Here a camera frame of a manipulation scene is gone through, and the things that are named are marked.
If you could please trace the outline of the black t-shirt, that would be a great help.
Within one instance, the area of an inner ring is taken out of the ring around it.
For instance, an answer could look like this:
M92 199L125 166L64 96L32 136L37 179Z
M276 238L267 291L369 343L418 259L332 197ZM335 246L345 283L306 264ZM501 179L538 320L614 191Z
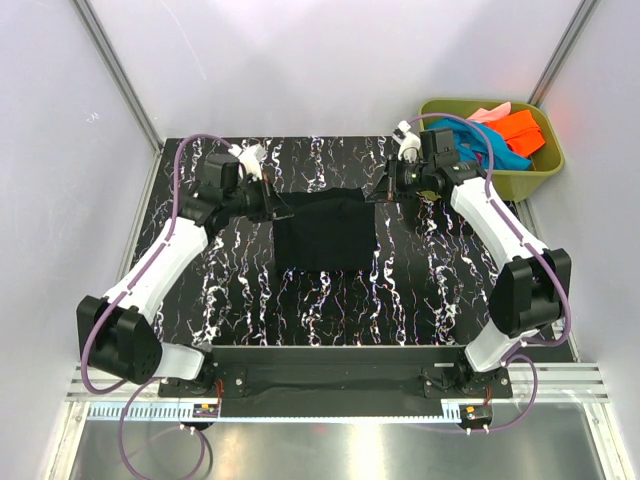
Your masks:
M283 193L293 216L272 224L275 266L304 272L372 268L377 248L375 205L361 189Z

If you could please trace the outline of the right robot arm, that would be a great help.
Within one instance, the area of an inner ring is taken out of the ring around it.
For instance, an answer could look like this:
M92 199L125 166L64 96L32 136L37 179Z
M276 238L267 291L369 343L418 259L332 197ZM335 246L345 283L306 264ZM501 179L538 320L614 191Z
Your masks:
M460 393L476 396L488 387L489 373L505 366L518 348L540 343L542 329L568 320L571 259L563 249L548 249L521 224L482 165L462 160L452 130L414 134L402 121L393 138L399 152L387 158L367 201L399 203L423 192L440 196L471 225L499 270L489 320L465 347L453 374Z

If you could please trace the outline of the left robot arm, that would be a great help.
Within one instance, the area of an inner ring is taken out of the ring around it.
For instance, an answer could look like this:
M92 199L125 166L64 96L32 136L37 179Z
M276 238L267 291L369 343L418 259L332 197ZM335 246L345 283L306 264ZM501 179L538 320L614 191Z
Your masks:
M265 155L259 145L209 154L142 258L103 296L87 296L80 302L76 315L81 378L90 392L98 390L90 383L90 368L113 375L120 383L179 379L196 396L214 388L216 372L205 351L160 341L153 321L185 269L232 219L262 223L292 216L262 170Z

